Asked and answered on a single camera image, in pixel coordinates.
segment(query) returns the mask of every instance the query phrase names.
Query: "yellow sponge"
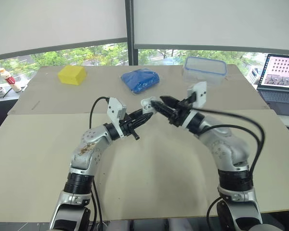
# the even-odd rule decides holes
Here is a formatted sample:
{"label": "yellow sponge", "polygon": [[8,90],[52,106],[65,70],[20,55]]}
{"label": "yellow sponge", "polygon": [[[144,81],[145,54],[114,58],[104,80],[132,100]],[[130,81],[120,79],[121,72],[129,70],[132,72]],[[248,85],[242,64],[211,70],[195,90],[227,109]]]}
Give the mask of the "yellow sponge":
{"label": "yellow sponge", "polygon": [[83,66],[67,65],[58,73],[61,83],[79,85],[86,77]]}

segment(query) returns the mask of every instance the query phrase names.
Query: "black cable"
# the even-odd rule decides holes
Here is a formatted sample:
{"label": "black cable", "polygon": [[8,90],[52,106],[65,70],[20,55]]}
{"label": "black cable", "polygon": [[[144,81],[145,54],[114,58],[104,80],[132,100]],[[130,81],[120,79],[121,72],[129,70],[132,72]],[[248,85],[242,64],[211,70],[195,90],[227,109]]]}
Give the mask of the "black cable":
{"label": "black cable", "polygon": [[224,115],[224,116],[231,116],[231,117],[234,117],[234,118],[238,118],[238,119],[243,119],[243,120],[246,120],[250,123],[252,123],[253,125],[255,125],[259,131],[260,131],[260,134],[261,134],[261,141],[260,141],[260,145],[259,145],[259,149],[257,150],[257,153],[255,155],[255,158],[251,164],[251,167],[250,167],[250,175],[252,177],[252,174],[254,172],[254,169],[255,169],[255,165],[258,161],[258,158],[260,156],[260,153],[261,153],[261,150],[263,148],[263,144],[264,144],[264,140],[265,140],[265,133],[264,133],[264,130],[263,128],[261,127],[261,125],[259,123],[257,123],[256,121],[248,118],[248,117],[245,117],[245,116],[241,116],[241,115],[238,115],[238,114],[234,114],[234,113],[228,113],[228,112],[219,112],[219,111],[213,111],[213,110],[207,110],[207,109],[201,109],[201,108],[195,108],[193,107],[194,110],[197,110],[197,111],[200,111],[200,112],[207,112],[207,113],[212,113],[212,114],[218,114],[218,115]]}
{"label": "black cable", "polygon": [[245,127],[238,126],[238,125],[232,125],[232,124],[214,125],[214,126],[211,126],[211,127],[203,129],[200,133],[198,133],[198,136],[201,136],[203,133],[205,133],[207,131],[210,131],[212,129],[215,129],[215,128],[237,128],[237,129],[246,131],[246,132],[248,132],[250,135],[252,135],[255,138],[255,140],[257,142],[257,150],[259,149],[260,140],[259,140],[258,136],[254,132],[252,132],[251,130],[249,130],[249,129],[245,128]]}
{"label": "black cable", "polygon": [[219,200],[221,200],[221,196],[219,198],[216,198],[215,201],[212,202],[212,204],[209,206],[208,210],[207,210],[207,224],[209,227],[210,231],[213,231],[212,226],[210,224],[210,211],[212,209],[212,207],[215,205],[216,202],[218,202]]}
{"label": "black cable", "polygon": [[92,198],[92,202],[93,202],[93,206],[94,206],[94,218],[93,218],[93,222],[92,222],[92,226],[91,226],[90,231],[93,231],[94,226],[96,224],[97,208],[96,208],[96,202],[95,202],[92,190],[91,190],[91,198]]}
{"label": "black cable", "polygon": [[106,100],[106,102],[109,102],[109,97],[104,97],[104,96],[98,98],[98,99],[94,102],[94,104],[93,104],[93,106],[92,106],[92,108],[91,108],[91,111],[90,111],[89,129],[91,129],[91,125],[92,125],[92,114],[93,114],[93,110],[94,110],[97,102],[99,102],[99,101],[102,100],[102,99]]}
{"label": "black cable", "polygon": [[93,180],[93,187],[94,187],[94,193],[95,193],[95,198],[96,198],[97,207],[98,207],[98,214],[100,216],[100,223],[102,224],[102,225],[99,226],[99,230],[103,231],[103,218],[102,218],[101,205],[100,205],[100,200],[98,198],[98,194],[97,194],[97,190],[96,190],[96,186],[95,186],[95,181],[94,180]]}

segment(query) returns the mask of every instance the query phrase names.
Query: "blue container lid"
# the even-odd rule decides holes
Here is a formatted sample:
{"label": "blue container lid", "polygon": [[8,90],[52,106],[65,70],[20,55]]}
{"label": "blue container lid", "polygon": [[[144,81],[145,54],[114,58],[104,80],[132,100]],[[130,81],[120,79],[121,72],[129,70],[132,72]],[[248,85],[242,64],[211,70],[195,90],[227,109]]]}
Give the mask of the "blue container lid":
{"label": "blue container lid", "polygon": [[202,73],[221,76],[225,76],[227,74],[227,65],[224,61],[194,56],[189,56],[186,58],[184,68],[186,70],[199,71]]}

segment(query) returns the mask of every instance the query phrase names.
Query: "blue cloth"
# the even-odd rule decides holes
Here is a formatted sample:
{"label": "blue cloth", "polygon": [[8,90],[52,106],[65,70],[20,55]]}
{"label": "blue cloth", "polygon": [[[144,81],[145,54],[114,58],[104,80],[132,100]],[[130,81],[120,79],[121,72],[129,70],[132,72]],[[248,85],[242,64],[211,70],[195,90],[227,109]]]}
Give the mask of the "blue cloth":
{"label": "blue cloth", "polygon": [[147,68],[124,73],[121,76],[121,79],[135,94],[147,90],[159,83],[158,74]]}

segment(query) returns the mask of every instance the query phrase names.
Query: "clear plastic box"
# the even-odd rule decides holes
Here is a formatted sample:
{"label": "clear plastic box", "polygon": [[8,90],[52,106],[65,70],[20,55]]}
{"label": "clear plastic box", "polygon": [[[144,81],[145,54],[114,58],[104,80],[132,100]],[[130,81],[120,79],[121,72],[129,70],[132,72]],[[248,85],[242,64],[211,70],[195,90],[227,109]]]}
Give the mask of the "clear plastic box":
{"label": "clear plastic box", "polygon": [[209,85],[219,85],[227,74],[224,61],[187,57],[183,66],[183,78],[188,82],[206,81]]}

